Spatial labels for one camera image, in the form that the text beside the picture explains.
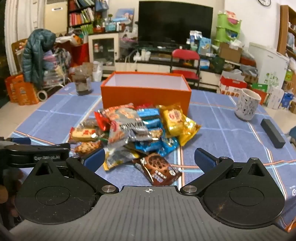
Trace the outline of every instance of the blue tablecloth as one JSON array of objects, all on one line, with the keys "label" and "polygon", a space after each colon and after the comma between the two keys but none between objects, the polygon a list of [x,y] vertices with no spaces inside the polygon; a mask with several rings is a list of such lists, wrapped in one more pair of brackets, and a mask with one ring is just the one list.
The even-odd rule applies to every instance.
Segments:
[{"label": "blue tablecloth", "polygon": [[[51,96],[29,116],[12,137],[30,137],[32,144],[50,145],[67,142],[69,130],[93,111],[102,108],[100,83],[92,83],[93,93],[77,96],[73,83]],[[188,117],[202,125],[200,131],[185,147],[169,154],[167,160],[182,172],[175,183],[179,188],[203,174],[194,162],[194,151],[201,147],[216,157],[228,156],[236,162],[258,157],[281,189],[286,204],[279,224],[285,227],[296,215],[296,152],[266,111],[259,106],[250,122],[234,115],[236,98],[211,92],[192,90]],[[286,144],[276,149],[260,123],[271,119]],[[131,164],[124,164],[97,174],[118,186],[150,185],[143,174]]]}]

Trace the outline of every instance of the patterned mug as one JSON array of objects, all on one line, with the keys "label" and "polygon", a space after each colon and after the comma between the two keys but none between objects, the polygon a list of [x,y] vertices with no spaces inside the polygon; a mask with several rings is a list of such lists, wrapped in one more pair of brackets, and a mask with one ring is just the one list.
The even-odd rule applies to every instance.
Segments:
[{"label": "patterned mug", "polygon": [[254,117],[260,101],[260,95],[252,90],[242,89],[235,115],[243,121],[250,121]]}]

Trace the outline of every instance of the puffer jacket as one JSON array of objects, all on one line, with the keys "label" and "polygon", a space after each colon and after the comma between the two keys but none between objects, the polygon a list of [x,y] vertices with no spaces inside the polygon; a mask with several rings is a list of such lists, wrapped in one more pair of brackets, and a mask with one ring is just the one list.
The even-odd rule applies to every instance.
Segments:
[{"label": "puffer jacket", "polygon": [[25,82],[38,89],[43,86],[43,54],[54,46],[56,35],[47,29],[35,29],[24,49],[22,69]]}]

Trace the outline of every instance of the black circular disc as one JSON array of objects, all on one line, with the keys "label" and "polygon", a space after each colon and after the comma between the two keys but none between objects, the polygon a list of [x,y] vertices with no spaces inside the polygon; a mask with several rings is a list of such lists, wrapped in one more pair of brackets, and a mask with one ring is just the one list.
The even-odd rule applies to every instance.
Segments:
[{"label": "black circular disc", "polygon": [[215,218],[236,227],[264,226],[284,207],[281,191],[269,186],[264,177],[253,175],[218,181],[207,188],[203,198]]},{"label": "black circular disc", "polygon": [[15,206],[25,219],[35,223],[73,221],[89,212],[95,202],[93,189],[77,179],[41,175],[23,185],[26,188],[17,193]]}]

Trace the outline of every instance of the television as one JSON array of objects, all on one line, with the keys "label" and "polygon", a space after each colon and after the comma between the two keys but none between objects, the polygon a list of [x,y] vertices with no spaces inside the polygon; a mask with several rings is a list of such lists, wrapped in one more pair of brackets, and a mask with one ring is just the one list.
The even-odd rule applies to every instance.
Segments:
[{"label": "television", "polygon": [[186,44],[190,30],[210,38],[213,8],[172,1],[139,1],[139,41]]}]

